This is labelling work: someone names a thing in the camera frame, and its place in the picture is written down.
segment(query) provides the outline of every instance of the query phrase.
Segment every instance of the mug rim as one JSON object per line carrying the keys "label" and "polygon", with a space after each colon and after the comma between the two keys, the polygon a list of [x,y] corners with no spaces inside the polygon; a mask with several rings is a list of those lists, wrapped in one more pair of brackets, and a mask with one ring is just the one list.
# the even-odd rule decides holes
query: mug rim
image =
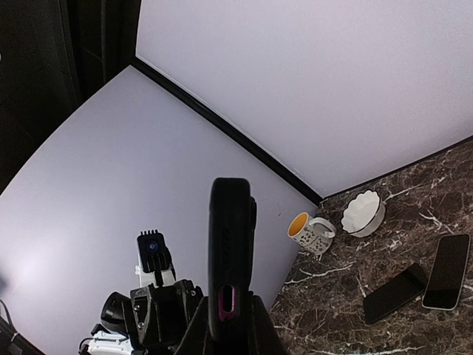
{"label": "mug rim", "polygon": [[[300,216],[302,216],[303,214],[305,214],[305,215],[307,216],[307,219],[306,219],[306,221],[305,221],[304,226],[303,226],[297,233],[295,233],[294,235],[290,235],[290,234],[289,234],[290,227],[293,225],[294,221],[295,221],[297,218],[299,218]],[[295,216],[295,217],[293,218],[293,220],[289,223],[289,227],[287,228],[287,236],[288,236],[289,238],[294,238],[296,235],[298,235],[301,231],[304,230],[304,227],[307,225],[307,222],[309,221],[309,219],[310,219],[310,215],[309,215],[308,212],[301,212],[301,213],[299,213],[297,216]]]}

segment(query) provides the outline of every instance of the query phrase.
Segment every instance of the patterned mug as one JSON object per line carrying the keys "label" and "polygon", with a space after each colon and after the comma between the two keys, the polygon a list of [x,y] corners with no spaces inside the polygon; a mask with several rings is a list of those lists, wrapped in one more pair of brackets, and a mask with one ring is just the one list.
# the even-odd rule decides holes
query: patterned mug
{"label": "patterned mug", "polygon": [[307,212],[294,218],[287,229],[289,238],[315,255],[321,255],[329,249],[336,232],[335,226],[328,220],[321,217],[310,219]]}

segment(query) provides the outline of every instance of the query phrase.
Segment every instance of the camera lens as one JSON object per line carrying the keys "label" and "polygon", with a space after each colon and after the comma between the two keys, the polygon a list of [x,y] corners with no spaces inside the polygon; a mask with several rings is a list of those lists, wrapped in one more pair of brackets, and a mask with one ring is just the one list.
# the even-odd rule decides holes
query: camera lens
{"label": "camera lens", "polygon": [[149,253],[156,253],[158,249],[159,248],[156,240],[149,240],[146,242],[146,250]]}

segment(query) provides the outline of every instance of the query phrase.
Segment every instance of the white mug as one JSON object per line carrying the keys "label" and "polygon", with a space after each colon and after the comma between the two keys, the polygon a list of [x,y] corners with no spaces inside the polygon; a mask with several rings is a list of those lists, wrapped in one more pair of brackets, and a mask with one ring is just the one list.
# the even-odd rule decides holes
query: white mug
{"label": "white mug", "polygon": [[307,212],[294,218],[287,229],[289,238],[315,255],[321,255],[329,249],[336,232],[335,226],[328,220],[321,217],[310,219]]}

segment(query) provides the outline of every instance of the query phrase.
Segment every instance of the black wire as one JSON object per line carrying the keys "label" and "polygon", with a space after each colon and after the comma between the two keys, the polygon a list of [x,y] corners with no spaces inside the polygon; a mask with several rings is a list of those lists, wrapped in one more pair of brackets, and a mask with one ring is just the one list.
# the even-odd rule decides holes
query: black wire
{"label": "black wire", "polygon": [[3,305],[3,308],[5,308],[5,314],[7,315],[8,324],[10,324],[10,327],[15,331],[15,333],[18,333],[15,329],[15,326],[13,325],[12,317],[10,317],[10,312],[8,311],[7,305],[5,305],[5,302],[3,302],[1,299],[0,303]]}
{"label": "black wire", "polygon": [[94,338],[90,338],[90,337],[89,337],[89,338],[83,338],[83,339],[81,340],[81,344],[79,344],[79,354],[81,353],[80,351],[81,351],[81,348],[82,348],[82,344],[83,344],[84,342],[86,342],[87,340],[93,340],[93,339],[94,339]]}

